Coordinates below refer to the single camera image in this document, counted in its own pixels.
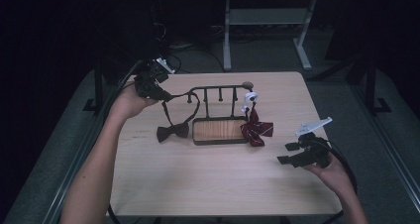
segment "black controller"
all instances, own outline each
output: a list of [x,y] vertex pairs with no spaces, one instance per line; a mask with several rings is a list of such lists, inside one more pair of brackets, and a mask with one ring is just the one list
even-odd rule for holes
[[288,151],[303,149],[302,153],[294,156],[277,157],[282,165],[291,164],[295,168],[305,167],[311,164],[319,164],[321,168],[327,167],[328,153],[332,150],[330,145],[323,138],[316,137],[314,133],[307,133],[299,137],[297,143],[285,145]]
[[171,95],[158,85],[167,79],[166,71],[157,61],[146,61],[141,65],[137,76],[134,78],[137,93],[141,97],[167,102],[171,99]]

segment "small white object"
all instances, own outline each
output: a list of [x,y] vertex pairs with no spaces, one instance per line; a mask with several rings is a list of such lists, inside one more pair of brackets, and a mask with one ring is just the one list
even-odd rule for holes
[[296,131],[296,137],[310,133],[320,127],[323,127],[324,125],[332,121],[333,119],[328,117],[327,119],[316,121],[316,122],[302,123],[302,125],[300,126],[300,129]]
[[246,112],[248,108],[248,101],[256,102],[259,96],[255,92],[249,92],[244,95],[244,105],[242,106],[242,111]]
[[162,59],[161,57],[159,57],[157,58],[157,62],[170,73],[175,73],[175,70],[172,70],[169,68],[169,66],[167,66],[166,59]]

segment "red patterned bow tie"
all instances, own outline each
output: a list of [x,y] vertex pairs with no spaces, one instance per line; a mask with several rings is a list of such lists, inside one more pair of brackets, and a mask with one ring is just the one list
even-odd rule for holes
[[250,142],[250,145],[253,147],[263,147],[264,142],[263,139],[260,138],[261,136],[272,137],[272,130],[273,124],[271,122],[260,122],[259,115],[257,114],[257,110],[255,109],[256,103],[253,103],[253,109],[250,114],[249,121],[241,125],[242,135]]
[[189,132],[188,123],[180,123],[180,124],[170,126],[168,128],[158,127],[157,140],[161,143],[164,140],[166,140],[166,138],[168,138],[170,134],[175,134],[176,136],[181,137],[181,138],[187,138],[188,132]]

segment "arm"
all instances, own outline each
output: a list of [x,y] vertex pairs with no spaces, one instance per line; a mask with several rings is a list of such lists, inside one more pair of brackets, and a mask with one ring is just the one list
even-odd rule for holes
[[329,154],[331,163],[326,168],[310,165],[305,169],[315,173],[340,199],[343,207],[344,218],[348,224],[368,223],[365,212],[356,196],[352,183],[342,164],[333,154]]
[[120,132],[127,119],[156,102],[139,97],[134,86],[126,87],[120,93],[92,151],[68,190],[60,223],[104,223],[111,199]]

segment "table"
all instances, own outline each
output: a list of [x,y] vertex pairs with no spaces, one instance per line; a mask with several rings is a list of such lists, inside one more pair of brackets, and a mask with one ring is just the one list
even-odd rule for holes
[[[291,156],[286,143],[296,142],[302,122],[319,116],[302,76],[297,72],[174,74],[161,84],[171,94],[195,86],[254,84],[259,95],[260,120],[274,123],[273,137],[262,137],[264,147],[250,144],[196,146],[171,135],[161,144],[158,126],[169,126],[162,107],[146,108],[125,124],[116,160],[111,204],[116,215],[240,216],[333,214],[341,210],[337,196],[314,174],[281,165],[278,156]],[[235,115],[243,115],[244,94],[238,90]],[[231,112],[226,94],[208,92],[210,116]],[[186,98],[168,103],[174,124],[195,108]],[[196,118],[205,117],[201,106]],[[326,138],[322,128],[315,134]]]

